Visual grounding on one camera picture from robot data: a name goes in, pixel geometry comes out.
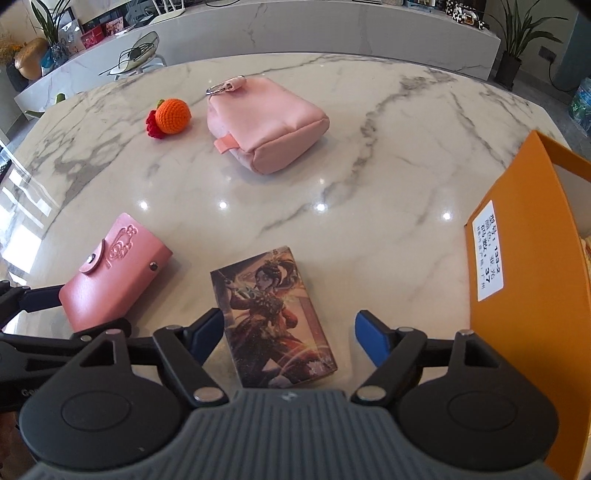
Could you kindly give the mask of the pink snap card holder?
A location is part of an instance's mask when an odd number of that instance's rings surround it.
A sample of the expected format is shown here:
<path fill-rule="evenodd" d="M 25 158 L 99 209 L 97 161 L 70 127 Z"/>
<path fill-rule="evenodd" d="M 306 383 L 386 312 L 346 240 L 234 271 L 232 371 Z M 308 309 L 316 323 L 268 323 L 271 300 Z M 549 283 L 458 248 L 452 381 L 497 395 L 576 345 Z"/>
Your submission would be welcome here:
<path fill-rule="evenodd" d="M 124 317 L 167 265 L 172 251 L 127 213 L 59 291 L 58 298 L 75 332 Z"/>

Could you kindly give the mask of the illustrated card box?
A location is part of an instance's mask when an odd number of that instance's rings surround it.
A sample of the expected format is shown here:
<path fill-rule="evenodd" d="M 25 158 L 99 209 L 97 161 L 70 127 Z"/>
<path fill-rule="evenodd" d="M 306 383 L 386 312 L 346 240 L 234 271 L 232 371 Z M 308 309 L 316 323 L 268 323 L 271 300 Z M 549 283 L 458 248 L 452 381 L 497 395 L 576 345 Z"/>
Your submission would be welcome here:
<path fill-rule="evenodd" d="M 235 371 L 245 388 L 291 388 L 338 370 L 290 247 L 211 271 Z"/>

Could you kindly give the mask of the orange crochet fruit keychain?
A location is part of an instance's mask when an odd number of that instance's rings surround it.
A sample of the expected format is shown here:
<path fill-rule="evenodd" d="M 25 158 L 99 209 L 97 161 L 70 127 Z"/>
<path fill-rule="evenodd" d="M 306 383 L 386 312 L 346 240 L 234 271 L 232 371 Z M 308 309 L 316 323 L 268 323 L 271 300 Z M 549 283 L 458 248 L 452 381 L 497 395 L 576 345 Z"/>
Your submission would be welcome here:
<path fill-rule="evenodd" d="M 189 125 L 191 112 L 188 105 L 180 99 L 160 100 L 145 119 L 147 135 L 155 139 L 164 139 L 170 135 L 182 133 Z"/>

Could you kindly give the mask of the pink fabric pouch with ring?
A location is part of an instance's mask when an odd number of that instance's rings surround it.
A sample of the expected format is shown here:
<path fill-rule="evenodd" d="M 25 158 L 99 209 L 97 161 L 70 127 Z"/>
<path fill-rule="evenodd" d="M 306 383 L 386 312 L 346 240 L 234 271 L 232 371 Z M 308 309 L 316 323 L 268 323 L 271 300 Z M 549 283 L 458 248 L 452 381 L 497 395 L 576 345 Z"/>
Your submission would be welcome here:
<path fill-rule="evenodd" d="M 206 94 L 214 148 L 259 175 L 287 168 L 329 130 L 320 107 L 263 76 L 233 77 Z"/>

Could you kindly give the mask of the orange cardboard box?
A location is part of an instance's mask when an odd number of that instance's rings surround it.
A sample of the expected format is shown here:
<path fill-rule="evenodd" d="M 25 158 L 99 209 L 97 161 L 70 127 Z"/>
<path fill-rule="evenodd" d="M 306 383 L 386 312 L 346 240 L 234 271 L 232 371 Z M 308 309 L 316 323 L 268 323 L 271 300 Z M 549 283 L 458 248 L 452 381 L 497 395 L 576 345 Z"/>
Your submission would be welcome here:
<path fill-rule="evenodd" d="M 465 225 L 471 327 L 558 412 L 547 465 L 580 473 L 590 434 L 590 163 L 532 131 Z"/>

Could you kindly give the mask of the golden round vase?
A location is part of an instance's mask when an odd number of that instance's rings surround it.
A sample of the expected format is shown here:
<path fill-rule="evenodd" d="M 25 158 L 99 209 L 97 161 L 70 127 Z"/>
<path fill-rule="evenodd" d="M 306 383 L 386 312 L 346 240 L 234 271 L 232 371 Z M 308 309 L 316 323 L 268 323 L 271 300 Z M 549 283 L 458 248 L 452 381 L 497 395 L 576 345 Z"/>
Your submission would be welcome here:
<path fill-rule="evenodd" d="M 46 39 L 37 37 L 24 45 L 14 57 L 15 68 L 29 81 L 42 76 L 41 60 L 49 49 Z"/>

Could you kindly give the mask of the white baby bouncer chair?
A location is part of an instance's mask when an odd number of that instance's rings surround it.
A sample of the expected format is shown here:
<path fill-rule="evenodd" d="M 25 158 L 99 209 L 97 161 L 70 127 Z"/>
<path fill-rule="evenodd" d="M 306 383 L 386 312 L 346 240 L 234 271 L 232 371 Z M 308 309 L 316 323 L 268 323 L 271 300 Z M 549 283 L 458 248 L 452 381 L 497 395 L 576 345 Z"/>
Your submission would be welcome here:
<path fill-rule="evenodd" d="M 166 67 L 165 59 L 157 52 L 159 41 L 159 35 L 155 31 L 141 36 L 130 48 L 119 54 L 113 67 L 101 72 L 100 76 L 108 75 L 118 80 L 140 74 L 148 67 Z"/>

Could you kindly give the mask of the blue water bottle jug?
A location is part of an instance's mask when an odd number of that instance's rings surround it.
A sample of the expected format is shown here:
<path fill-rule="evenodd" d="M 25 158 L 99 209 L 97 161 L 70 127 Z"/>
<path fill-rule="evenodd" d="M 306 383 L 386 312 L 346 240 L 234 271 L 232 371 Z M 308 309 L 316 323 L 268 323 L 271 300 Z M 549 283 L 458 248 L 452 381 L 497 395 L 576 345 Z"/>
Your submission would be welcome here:
<path fill-rule="evenodd" d="M 585 131 L 590 130 L 591 123 L 591 78 L 581 81 L 569 106 L 570 117 Z"/>

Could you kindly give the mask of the white marble tv cabinet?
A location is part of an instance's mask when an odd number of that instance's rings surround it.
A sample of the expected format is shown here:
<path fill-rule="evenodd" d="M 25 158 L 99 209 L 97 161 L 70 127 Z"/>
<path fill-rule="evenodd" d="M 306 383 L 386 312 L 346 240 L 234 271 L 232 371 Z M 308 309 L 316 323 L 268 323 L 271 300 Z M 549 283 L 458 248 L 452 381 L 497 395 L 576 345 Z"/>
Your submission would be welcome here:
<path fill-rule="evenodd" d="M 501 41 L 489 30 L 456 23 L 444 13 L 354 1 L 240 1 L 189 9 L 183 15 L 109 37 L 50 72 L 15 97 L 40 111 L 57 94 L 73 96 L 111 81 L 100 73 L 150 31 L 167 64 L 263 53 L 374 56 L 444 68 L 487 79 Z"/>

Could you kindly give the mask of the potted plant black pot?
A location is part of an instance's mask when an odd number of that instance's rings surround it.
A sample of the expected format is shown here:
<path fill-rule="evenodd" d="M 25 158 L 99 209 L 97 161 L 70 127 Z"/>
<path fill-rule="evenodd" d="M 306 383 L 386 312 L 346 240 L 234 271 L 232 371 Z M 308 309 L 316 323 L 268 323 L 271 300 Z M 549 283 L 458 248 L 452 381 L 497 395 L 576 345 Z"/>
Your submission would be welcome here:
<path fill-rule="evenodd" d="M 549 22 L 564 22 L 568 18 L 561 15 L 538 15 L 536 10 L 542 1 L 500 1 L 500 13 L 489 14 L 501 29 L 503 51 L 494 81 L 509 91 L 513 90 L 514 82 L 523 60 L 522 56 L 534 40 L 548 40 L 562 43 L 562 40 L 545 28 Z"/>

